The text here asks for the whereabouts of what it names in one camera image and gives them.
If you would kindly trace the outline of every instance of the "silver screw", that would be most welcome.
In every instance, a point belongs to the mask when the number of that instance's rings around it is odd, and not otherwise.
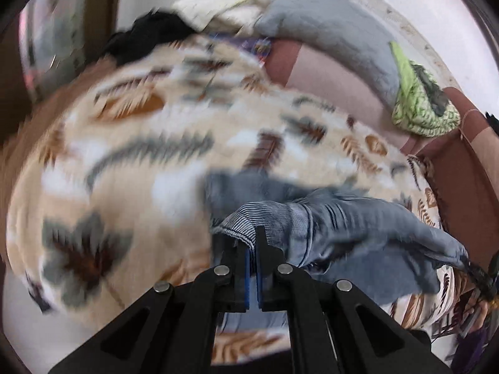
[[[348,292],[352,289],[352,283],[348,280],[340,280],[336,283],[336,287],[340,291]]]
[[[158,281],[156,284],[154,284],[153,288],[154,291],[156,291],[158,294],[161,294],[170,289],[170,283],[168,281]]]
[[[221,264],[220,266],[216,266],[213,271],[217,276],[226,276],[229,273],[230,268]]]
[[[279,264],[278,266],[278,272],[281,274],[289,274],[291,271],[293,271],[293,266],[290,264]]]

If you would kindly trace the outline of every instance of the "green patterned fabric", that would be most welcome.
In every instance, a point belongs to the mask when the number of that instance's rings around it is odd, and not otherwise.
[[[392,112],[394,125],[424,137],[437,137],[456,129],[461,122],[456,107],[449,103],[443,116],[438,117],[411,61],[396,42],[391,42],[390,46],[400,76],[397,103]],[[432,75],[428,72],[427,75],[433,81]]]

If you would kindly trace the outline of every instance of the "gray pillow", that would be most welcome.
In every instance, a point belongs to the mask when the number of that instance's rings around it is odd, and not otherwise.
[[[390,109],[395,106],[400,83],[389,45],[394,38],[349,0],[273,0],[255,28],[326,52],[361,77]]]

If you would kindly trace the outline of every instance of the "beige blanket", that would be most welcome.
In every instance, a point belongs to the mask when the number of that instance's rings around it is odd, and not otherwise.
[[[98,329],[159,279],[188,282],[210,265],[210,168],[259,167],[302,185],[349,180],[438,226],[415,158],[320,98],[272,85],[258,62],[195,36],[157,47],[69,108],[24,163],[7,217],[13,271],[53,308]],[[441,292],[385,310],[405,327],[435,322]],[[288,347],[286,331],[224,333],[214,362]]]

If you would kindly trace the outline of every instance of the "fleece blanket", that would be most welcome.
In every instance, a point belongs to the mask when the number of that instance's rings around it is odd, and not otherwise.
[[[248,54],[195,36],[103,78],[37,142],[7,215],[13,271],[45,310],[103,327],[159,279],[183,284],[210,266],[213,167],[305,186],[347,180],[440,225],[415,158],[332,104],[271,84]],[[437,273],[438,294],[386,310],[405,327],[436,321],[458,287],[451,267]],[[220,333],[213,362],[287,347],[287,330]]]

